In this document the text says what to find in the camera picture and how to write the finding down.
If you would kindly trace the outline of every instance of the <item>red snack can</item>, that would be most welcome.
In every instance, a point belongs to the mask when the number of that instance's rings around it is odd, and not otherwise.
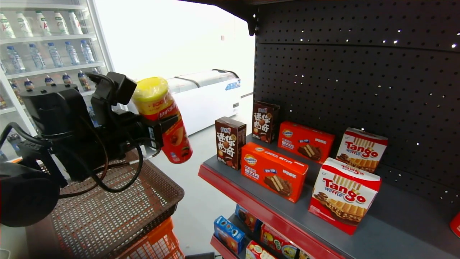
[[[166,79],[150,77],[139,81],[132,100],[139,114],[151,121],[178,115],[178,121],[163,133],[161,149],[173,164],[181,164],[189,160],[192,156],[189,137]]]
[[[457,216],[454,217],[452,222],[450,222],[450,228],[460,238],[460,212]]]

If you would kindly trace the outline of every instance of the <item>orange basket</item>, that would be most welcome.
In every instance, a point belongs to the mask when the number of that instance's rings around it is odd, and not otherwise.
[[[169,217],[141,240],[121,254],[120,259],[184,259],[179,241],[173,233],[173,220]]]

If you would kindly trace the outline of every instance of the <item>shelf bracket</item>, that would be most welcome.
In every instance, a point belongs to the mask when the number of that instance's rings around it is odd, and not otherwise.
[[[257,31],[257,6],[248,5],[243,0],[179,0],[217,6],[247,22],[250,36]]]

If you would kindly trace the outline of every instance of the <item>shopping basket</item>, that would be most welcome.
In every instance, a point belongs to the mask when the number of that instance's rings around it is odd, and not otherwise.
[[[126,153],[126,161],[138,159]],[[134,175],[137,164],[113,168],[104,182],[119,188]],[[86,179],[61,193],[92,186]],[[95,188],[73,198],[61,199],[45,219],[26,228],[31,258],[115,258],[168,219],[184,197],[184,190],[150,161],[132,186],[120,193]]]
[[[179,242],[173,233],[173,220],[168,218],[135,245],[126,250],[120,259],[184,259]]]

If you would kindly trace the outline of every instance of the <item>glass door fridge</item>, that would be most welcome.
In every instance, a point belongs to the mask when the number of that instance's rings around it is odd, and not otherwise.
[[[113,71],[94,1],[2,0],[0,12],[1,130],[14,121],[37,135],[19,93],[45,84],[77,84],[91,112],[95,86],[85,72]],[[5,142],[0,157],[20,157],[14,149],[20,140]]]

